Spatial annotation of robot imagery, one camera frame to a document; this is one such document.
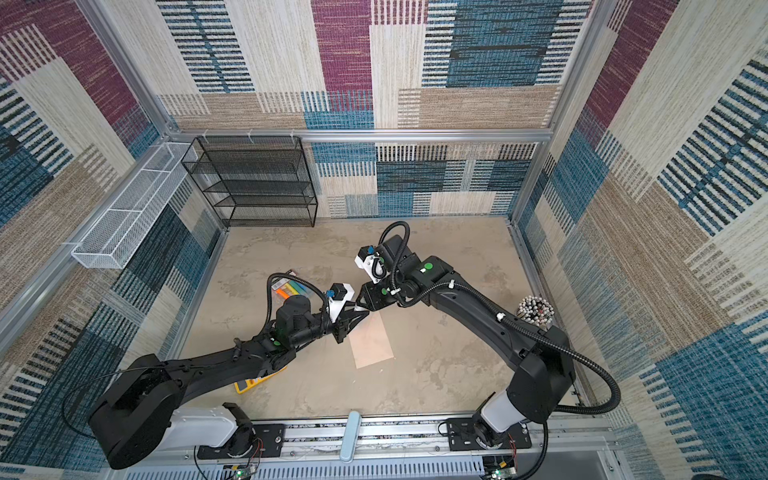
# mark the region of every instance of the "colorful marker set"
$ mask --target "colorful marker set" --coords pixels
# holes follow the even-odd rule
[[[286,273],[289,275],[296,276],[296,272],[293,270],[288,270]],[[288,280],[285,278],[278,279],[275,283],[272,284],[272,290],[274,293],[283,299],[288,298],[292,295],[304,295],[304,296],[310,296],[312,295],[312,290],[305,287],[304,285],[295,282],[293,280]]]

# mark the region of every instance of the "robotic arm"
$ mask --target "robotic arm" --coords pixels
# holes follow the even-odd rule
[[[397,225],[406,227],[405,238],[386,234]],[[409,228],[397,222],[385,230],[378,246],[363,247],[356,258],[371,281],[362,286],[355,302],[349,284],[334,283],[326,293],[294,276],[275,273],[267,282],[268,314],[262,331],[247,341],[235,339],[235,347],[193,359],[161,362],[155,355],[135,360],[127,372],[94,404],[88,424],[112,468],[126,468],[149,455],[158,446],[176,444],[169,437],[179,422],[174,411],[185,402],[244,379],[277,372],[296,358],[296,353],[314,340],[333,334],[338,343],[369,311],[393,303],[412,306],[421,301],[456,318],[483,339],[515,370],[505,391],[497,392],[480,405],[472,417],[478,442],[486,447],[502,443],[505,433],[517,422],[530,419],[543,423],[556,409],[563,412],[602,413],[615,408],[620,393],[613,379],[593,368],[589,359],[570,350],[568,337],[557,327],[548,331],[518,320],[472,288],[438,257],[420,260],[407,247]],[[274,278],[290,278],[313,289],[323,299],[320,312],[310,312],[305,296],[291,296],[271,320],[270,285]],[[558,407],[575,381],[573,359],[610,379],[612,397],[598,407]],[[246,452],[253,444],[250,420],[234,404],[225,404],[223,415],[237,422],[237,430],[226,431],[212,446],[229,445],[233,452]],[[188,442],[189,435],[182,435]]]

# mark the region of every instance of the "patchwork textile wall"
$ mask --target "patchwork textile wall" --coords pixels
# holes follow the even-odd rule
[[[620,0],[520,221],[636,478],[768,478],[766,25]]]
[[[0,362],[1,477],[98,476],[104,453],[67,429],[64,397],[139,356],[165,358],[219,236],[187,179],[124,270],[76,267]],[[76,428],[90,432],[88,411],[109,381],[70,398],[66,412]]]
[[[318,217],[509,215],[536,143],[305,143]]]
[[[103,0],[176,124],[545,127],[591,0]]]
[[[157,138],[72,0],[0,0],[0,310]]]

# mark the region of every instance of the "black mounting plate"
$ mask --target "black mounting plate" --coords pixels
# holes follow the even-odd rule
[[[478,437],[475,434],[475,424],[472,417],[459,417],[446,419],[445,424],[448,427],[448,445],[452,452],[464,452],[466,450],[485,450],[478,443]],[[518,449],[531,448],[531,435],[528,429],[523,433],[523,425],[515,423],[509,427],[504,437],[509,434],[515,440],[515,446]],[[502,449],[507,449],[508,445],[502,445]]]
[[[280,456],[283,450],[283,434],[285,433],[285,424],[283,423],[259,423],[253,426],[256,429],[256,437],[260,438],[264,444],[261,452],[261,458],[274,458]],[[242,458],[247,461],[253,451],[247,453]],[[227,454],[226,447],[208,447],[201,445],[197,449],[198,460],[219,460],[221,458],[233,459]]]

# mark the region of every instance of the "wire rack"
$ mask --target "wire rack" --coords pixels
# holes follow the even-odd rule
[[[198,137],[189,150],[182,164],[224,225],[314,227],[317,196],[300,139]]]
[[[166,143],[94,223],[72,256],[86,268],[124,269],[184,180],[189,144]]]

